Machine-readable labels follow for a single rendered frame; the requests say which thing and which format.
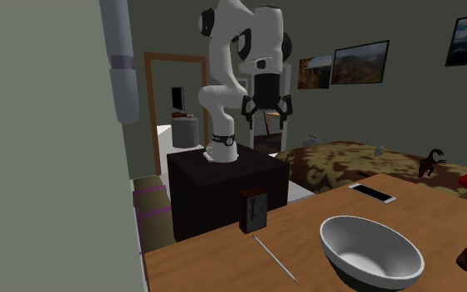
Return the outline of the white bowl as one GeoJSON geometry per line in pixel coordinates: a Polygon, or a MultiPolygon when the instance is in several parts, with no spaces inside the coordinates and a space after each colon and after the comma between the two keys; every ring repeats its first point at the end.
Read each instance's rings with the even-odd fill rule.
{"type": "Polygon", "coordinates": [[[362,217],[335,216],[319,228],[325,256],[357,292],[398,292],[414,285],[425,269],[419,250],[403,235],[362,217]]]}

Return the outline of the silver pen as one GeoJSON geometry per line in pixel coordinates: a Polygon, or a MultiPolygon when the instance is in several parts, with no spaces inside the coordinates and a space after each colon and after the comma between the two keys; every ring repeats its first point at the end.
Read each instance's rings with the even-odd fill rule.
{"type": "Polygon", "coordinates": [[[252,237],[258,242],[258,244],[264,249],[264,251],[275,261],[275,263],[289,276],[293,282],[300,285],[295,276],[282,264],[282,262],[266,247],[266,245],[255,235],[252,237]]]}

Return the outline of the olive box with purple bands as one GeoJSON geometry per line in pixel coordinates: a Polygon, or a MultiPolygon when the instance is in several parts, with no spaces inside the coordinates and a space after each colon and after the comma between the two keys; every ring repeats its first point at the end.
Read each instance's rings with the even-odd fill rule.
{"type": "Polygon", "coordinates": [[[136,178],[133,185],[141,251],[147,253],[175,243],[171,202],[161,178],[136,178]]]}

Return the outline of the black dinosaur figure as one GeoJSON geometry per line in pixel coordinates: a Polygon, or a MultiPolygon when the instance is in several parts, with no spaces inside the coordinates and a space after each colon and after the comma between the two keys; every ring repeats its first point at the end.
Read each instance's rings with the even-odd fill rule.
{"type": "Polygon", "coordinates": [[[423,158],[420,160],[419,163],[419,170],[418,170],[418,177],[422,178],[425,174],[427,174],[428,177],[431,176],[431,174],[435,171],[435,165],[438,163],[445,163],[444,159],[440,160],[435,160],[434,154],[437,154],[439,156],[444,156],[444,152],[438,148],[433,148],[429,155],[426,158],[423,158]]]}

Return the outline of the bed with brown patterned cover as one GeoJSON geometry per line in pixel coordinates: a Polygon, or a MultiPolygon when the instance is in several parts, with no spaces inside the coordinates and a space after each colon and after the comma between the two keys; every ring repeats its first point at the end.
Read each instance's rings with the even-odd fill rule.
{"type": "Polygon", "coordinates": [[[467,189],[459,185],[459,179],[467,174],[466,166],[440,163],[430,176],[420,178],[420,157],[389,149],[375,156],[375,149],[367,144],[337,141],[286,150],[275,157],[290,164],[290,181],[315,194],[384,173],[467,199],[467,189]]]}

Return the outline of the black and white phone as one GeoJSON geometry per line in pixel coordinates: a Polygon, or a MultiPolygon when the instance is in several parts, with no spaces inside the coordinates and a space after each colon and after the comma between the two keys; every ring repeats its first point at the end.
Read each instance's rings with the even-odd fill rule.
{"type": "Polygon", "coordinates": [[[352,189],[355,192],[360,192],[361,194],[365,196],[371,197],[375,200],[378,200],[379,202],[383,202],[386,204],[396,200],[396,198],[391,195],[388,195],[384,192],[380,192],[371,187],[362,185],[361,183],[354,183],[352,185],[349,185],[348,188],[352,189]]]}

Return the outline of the grey hanging cylinder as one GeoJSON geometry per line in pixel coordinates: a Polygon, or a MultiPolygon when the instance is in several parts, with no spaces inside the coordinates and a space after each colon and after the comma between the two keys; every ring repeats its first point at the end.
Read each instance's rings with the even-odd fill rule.
{"type": "Polygon", "coordinates": [[[127,0],[99,0],[117,120],[139,120],[139,96],[127,0]]]}

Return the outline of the dark robot stand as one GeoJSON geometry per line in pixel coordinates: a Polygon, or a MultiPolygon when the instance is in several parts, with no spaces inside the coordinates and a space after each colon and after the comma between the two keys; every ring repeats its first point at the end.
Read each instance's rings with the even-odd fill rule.
{"type": "Polygon", "coordinates": [[[209,162],[202,149],[167,156],[175,241],[237,222],[247,189],[264,188],[270,211],[288,204],[290,164],[241,144],[237,152],[232,163],[209,162]]]}

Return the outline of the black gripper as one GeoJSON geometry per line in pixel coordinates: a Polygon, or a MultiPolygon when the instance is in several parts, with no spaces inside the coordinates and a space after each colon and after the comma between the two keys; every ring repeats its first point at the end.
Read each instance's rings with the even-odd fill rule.
{"type": "Polygon", "coordinates": [[[280,96],[280,74],[266,73],[255,75],[254,94],[243,96],[241,114],[246,118],[249,129],[253,129],[253,115],[258,110],[276,110],[280,115],[280,129],[283,130],[293,114],[291,95],[280,96]]]}

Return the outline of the small dark brown box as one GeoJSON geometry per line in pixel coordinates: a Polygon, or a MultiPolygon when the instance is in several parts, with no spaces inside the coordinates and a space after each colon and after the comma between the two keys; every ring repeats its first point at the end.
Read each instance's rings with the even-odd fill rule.
{"type": "Polygon", "coordinates": [[[267,212],[268,193],[264,188],[241,191],[239,227],[245,234],[266,227],[267,212]]]}

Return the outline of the orange cliff wall picture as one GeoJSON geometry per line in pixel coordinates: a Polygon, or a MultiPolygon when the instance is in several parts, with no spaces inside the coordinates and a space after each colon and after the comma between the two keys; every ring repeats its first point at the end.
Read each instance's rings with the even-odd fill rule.
{"type": "Polygon", "coordinates": [[[328,89],[332,70],[333,55],[323,55],[299,61],[298,84],[303,89],[328,89]]]}

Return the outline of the brown hills wall picture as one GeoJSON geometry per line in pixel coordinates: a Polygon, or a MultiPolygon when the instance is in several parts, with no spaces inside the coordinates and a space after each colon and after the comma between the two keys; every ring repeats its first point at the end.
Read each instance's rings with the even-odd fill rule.
{"type": "Polygon", "coordinates": [[[389,40],[337,49],[333,56],[332,85],[382,83],[389,40]]]}

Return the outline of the grey round side table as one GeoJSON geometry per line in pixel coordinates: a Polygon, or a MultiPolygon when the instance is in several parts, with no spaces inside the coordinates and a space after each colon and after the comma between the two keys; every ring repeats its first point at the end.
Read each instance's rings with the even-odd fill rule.
{"type": "Polygon", "coordinates": [[[174,148],[194,148],[199,145],[198,119],[185,110],[182,87],[172,87],[171,129],[174,148]]]}

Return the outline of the wooden table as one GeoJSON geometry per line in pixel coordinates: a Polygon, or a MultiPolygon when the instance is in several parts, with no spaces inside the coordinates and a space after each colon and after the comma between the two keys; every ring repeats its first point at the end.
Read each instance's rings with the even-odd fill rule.
{"type": "Polygon", "coordinates": [[[267,226],[252,234],[232,224],[149,252],[144,256],[148,291],[352,292],[328,263],[319,239],[324,220],[351,215],[389,226],[419,249],[426,267],[404,292],[467,292],[467,272],[456,264],[467,246],[467,200],[386,174],[362,184],[396,200],[385,204],[340,187],[269,212],[267,226]]]}

